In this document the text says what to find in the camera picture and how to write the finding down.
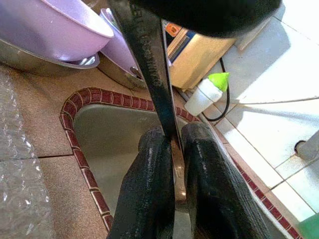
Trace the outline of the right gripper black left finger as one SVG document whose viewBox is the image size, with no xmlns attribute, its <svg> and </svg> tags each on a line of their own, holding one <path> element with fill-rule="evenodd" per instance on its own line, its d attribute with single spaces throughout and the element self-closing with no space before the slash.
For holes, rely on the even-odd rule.
<svg viewBox="0 0 319 239">
<path fill-rule="evenodd" d="M 124 176 L 107 239 L 172 239 L 174 181 L 170 141 L 160 126 L 139 141 Z"/>
</svg>

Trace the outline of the small white bottle green cap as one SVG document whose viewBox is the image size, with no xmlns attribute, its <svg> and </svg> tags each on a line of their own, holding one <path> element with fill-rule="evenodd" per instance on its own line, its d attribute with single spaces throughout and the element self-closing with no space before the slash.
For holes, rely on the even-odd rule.
<svg viewBox="0 0 319 239">
<path fill-rule="evenodd" d="M 191 115 L 198 116 L 213 103 L 220 100 L 228 90 L 228 77 L 228 72 L 210 74 L 198 84 L 184 108 Z"/>
</svg>

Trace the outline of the stainless steel sink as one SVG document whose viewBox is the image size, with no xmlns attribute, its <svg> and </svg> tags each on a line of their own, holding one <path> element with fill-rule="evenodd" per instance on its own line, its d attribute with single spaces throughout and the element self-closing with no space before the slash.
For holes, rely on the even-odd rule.
<svg viewBox="0 0 319 239">
<path fill-rule="evenodd" d="M 180 132 L 187 124 L 189 123 L 183 119 L 178 121 Z M 111 209 L 112 216 L 115 215 L 122 180 L 138 154 L 141 136 L 157 126 L 160 126 L 160 123 L 154 112 L 115 106 L 94 104 L 82 108 L 76 115 L 74 122 L 76 138 Z M 209 128 L 231 162 L 216 133 L 211 127 Z M 177 200 L 175 197 L 174 166 L 173 181 L 174 227 L 172 239 L 193 239 L 185 183 L 182 192 L 185 200 Z M 252 197 L 272 239 L 286 239 L 280 227 L 272 221 L 271 214 L 263 209 L 262 204 L 257 202 L 253 194 Z"/>
</svg>

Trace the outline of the grey wall faucet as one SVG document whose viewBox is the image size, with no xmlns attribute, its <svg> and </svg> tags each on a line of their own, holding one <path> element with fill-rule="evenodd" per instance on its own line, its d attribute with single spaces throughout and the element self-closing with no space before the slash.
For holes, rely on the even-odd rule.
<svg viewBox="0 0 319 239">
<path fill-rule="evenodd" d="M 295 145 L 295 152 L 304 161 L 319 159 L 319 130 L 307 141 L 300 140 Z"/>
</svg>

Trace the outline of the clear bubble wrap sheet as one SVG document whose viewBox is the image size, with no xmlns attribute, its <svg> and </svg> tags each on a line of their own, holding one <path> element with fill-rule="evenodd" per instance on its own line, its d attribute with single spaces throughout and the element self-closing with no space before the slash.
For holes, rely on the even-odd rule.
<svg viewBox="0 0 319 239">
<path fill-rule="evenodd" d="M 49 193 L 25 134 L 12 78 L 0 70 L 0 239 L 56 239 Z"/>
</svg>

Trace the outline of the green soap bottle blue cap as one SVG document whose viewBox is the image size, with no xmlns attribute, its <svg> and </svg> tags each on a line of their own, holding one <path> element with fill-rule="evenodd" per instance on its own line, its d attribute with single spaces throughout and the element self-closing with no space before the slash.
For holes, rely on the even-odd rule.
<svg viewBox="0 0 319 239">
<path fill-rule="evenodd" d="M 304 239 L 319 239 L 319 213 L 300 222 L 298 229 Z"/>
</svg>

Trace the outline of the round steel plate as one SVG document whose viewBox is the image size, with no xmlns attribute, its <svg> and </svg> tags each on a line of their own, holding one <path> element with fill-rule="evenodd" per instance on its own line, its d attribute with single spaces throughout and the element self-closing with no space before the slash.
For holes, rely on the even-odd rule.
<svg viewBox="0 0 319 239">
<path fill-rule="evenodd" d="M 62 62 L 34 55 L 0 39 L 0 63 L 39 76 L 68 76 L 96 68 L 100 64 L 100 58 L 98 54 L 94 54 L 79 61 Z"/>
<path fill-rule="evenodd" d="M 147 88 L 142 79 L 136 78 L 121 67 L 113 63 L 103 54 L 99 54 L 100 64 L 97 68 L 112 80 L 131 90 L 145 90 Z"/>
</svg>

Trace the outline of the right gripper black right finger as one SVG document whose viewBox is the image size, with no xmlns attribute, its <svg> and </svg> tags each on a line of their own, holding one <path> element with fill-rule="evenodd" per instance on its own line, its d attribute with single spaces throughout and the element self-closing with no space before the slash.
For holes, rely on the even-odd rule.
<svg viewBox="0 0 319 239">
<path fill-rule="evenodd" d="M 181 130 L 186 199 L 193 239 L 272 239 L 252 194 L 210 128 Z"/>
</svg>

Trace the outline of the purple plastic bowl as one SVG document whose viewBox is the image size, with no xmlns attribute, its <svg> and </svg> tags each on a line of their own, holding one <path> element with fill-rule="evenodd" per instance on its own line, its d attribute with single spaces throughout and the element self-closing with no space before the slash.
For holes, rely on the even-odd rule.
<svg viewBox="0 0 319 239">
<path fill-rule="evenodd" d="M 0 0 L 0 39 L 41 57 L 79 61 L 113 36 L 82 0 Z"/>
<path fill-rule="evenodd" d="M 101 53 L 126 72 L 138 78 L 142 78 L 130 49 L 122 33 L 119 31 L 111 10 L 109 8 L 102 8 L 100 10 L 100 17 L 111 27 L 114 33 L 114 37 L 100 50 Z"/>
</svg>

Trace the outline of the black ladle steel handle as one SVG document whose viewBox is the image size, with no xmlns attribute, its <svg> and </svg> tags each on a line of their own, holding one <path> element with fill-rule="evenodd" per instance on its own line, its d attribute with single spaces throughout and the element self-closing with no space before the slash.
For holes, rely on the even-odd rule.
<svg viewBox="0 0 319 239">
<path fill-rule="evenodd" d="M 175 197 L 185 200 L 184 160 L 169 78 L 163 20 L 209 37 L 237 37 L 271 16 L 282 0 L 108 0 L 171 142 Z"/>
</svg>

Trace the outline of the beige water ionizer appliance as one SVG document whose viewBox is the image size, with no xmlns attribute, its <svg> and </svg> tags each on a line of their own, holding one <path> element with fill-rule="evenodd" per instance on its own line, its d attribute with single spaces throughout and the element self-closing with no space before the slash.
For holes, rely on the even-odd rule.
<svg viewBox="0 0 319 239">
<path fill-rule="evenodd" d="M 207 37 L 176 24 L 164 22 L 170 82 L 191 89 L 234 44 L 234 38 Z"/>
</svg>

